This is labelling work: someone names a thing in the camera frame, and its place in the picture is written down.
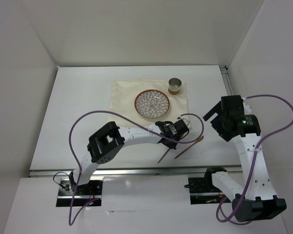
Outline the metal cup with cork base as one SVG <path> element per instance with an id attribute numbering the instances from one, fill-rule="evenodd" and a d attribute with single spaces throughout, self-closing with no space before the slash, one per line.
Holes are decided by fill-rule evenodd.
<path id="1" fill-rule="evenodd" d="M 168 92 L 172 95 L 177 95 L 180 92 L 181 86 L 181 80 L 179 80 L 178 78 L 171 78 L 168 81 Z"/>

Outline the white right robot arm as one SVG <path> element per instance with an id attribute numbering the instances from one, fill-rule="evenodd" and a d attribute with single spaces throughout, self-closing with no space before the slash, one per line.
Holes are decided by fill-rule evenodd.
<path id="1" fill-rule="evenodd" d="M 230 222 L 235 217 L 236 225 L 247 225 L 252 221 L 270 220 L 287 208 L 285 199 L 279 198 L 272 186 L 265 163 L 262 142 L 268 137 L 286 130 L 293 125 L 293 118 L 289 124 L 261 136 L 259 121 L 255 115 L 246 115 L 251 108 L 240 95 L 224 96 L 208 111 L 203 119 L 207 121 L 214 114 L 211 121 L 213 129 L 225 141 L 233 141 L 241 162 L 245 185 L 240 186 L 222 167 L 208 168 L 203 185 L 208 191 L 219 189 L 224 198 L 220 204 L 230 200 L 232 213 L 219 217 L 222 206 L 216 209 L 219 222 Z"/>

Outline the patterned ceramic plate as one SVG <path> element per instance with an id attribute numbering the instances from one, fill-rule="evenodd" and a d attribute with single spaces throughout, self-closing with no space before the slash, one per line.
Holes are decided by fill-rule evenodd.
<path id="1" fill-rule="evenodd" d="M 134 107 L 142 117 L 155 119 L 163 117 L 169 111 L 170 101 L 165 93 L 150 89 L 137 95 Z"/>

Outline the copper knife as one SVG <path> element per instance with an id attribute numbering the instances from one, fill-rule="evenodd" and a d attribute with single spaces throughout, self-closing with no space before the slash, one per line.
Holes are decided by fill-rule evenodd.
<path id="1" fill-rule="evenodd" d="M 195 146 L 197 143 L 201 142 L 204 139 L 204 136 L 201 136 L 198 140 L 196 140 L 194 143 L 192 143 L 190 146 L 188 146 L 186 149 L 184 149 L 181 153 L 179 153 L 174 159 L 179 158 L 182 156 L 184 153 L 186 153 L 190 148 Z"/>

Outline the cream cloth placemat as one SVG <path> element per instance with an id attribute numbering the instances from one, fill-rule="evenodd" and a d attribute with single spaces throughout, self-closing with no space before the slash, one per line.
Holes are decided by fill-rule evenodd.
<path id="1" fill-rule="evenodd" d="M 157 121 L 174 122 L 188 113 L 186 85 L 183 83 L 179 93 L 172 95 L 168 80 L 113 81 L 109 110 L 143 126 Z"/>

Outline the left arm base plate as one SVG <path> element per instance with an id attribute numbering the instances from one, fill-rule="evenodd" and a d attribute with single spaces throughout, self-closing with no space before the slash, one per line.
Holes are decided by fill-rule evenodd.
<path id="1" fill-rule="evenodd" d="M 58 185 L 56 207 L 69 207 L 73 197 L 74 188 L 71 186 L 68 173 L 57 172 L 53 175 L 53 181 Z M 81 207 L 87 203 L 89 207 L 102 205 L 103 178 L 92 178 L 88 184 L 77 189 L 74 196 L 73 207 Z"/>

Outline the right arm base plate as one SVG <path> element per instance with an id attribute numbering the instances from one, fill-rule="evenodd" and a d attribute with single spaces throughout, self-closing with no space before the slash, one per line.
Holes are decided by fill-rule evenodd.
<path id="1" fill-rule="evenodd" d="M 184 188 L 189 191 L 191 205 L 216 204 L 225 197 L 219 189 L 209 187 L 204 177 L 189 177 Z"/>

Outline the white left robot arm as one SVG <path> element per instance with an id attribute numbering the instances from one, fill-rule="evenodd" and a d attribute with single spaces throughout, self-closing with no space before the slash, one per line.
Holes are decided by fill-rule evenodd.
<path id="1" fill-rule="evenodd" d="M 157 121 L 145 127 L 119 127 L 111 121 L 88 139 L 87 153 L 80 166 L 69 174 L 70 190 L 80 195 L 86 190 L 92 174 L 101 164 L 110 162 L 123 148 L 138 144 L 163 144 L 176 149 L 177 142 L 189 133 L 187 124 L 179 119 L 175 123 Z"/>

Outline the copper fork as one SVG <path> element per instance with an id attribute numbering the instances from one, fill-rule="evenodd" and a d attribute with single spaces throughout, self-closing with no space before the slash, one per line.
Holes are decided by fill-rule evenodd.
<path id="1" fill-rule="evenodd" d="M 162 160 L 163 160 L 163 158 L 167 155 L 167 153 L 170 151 L 170 149 L 168 148 L 166 151 L 165 151 L 165 153 L 161 156 L 161 158 L 158 160 L 158 162 L 157 162 L 157 164 L 159 164 Z"/>

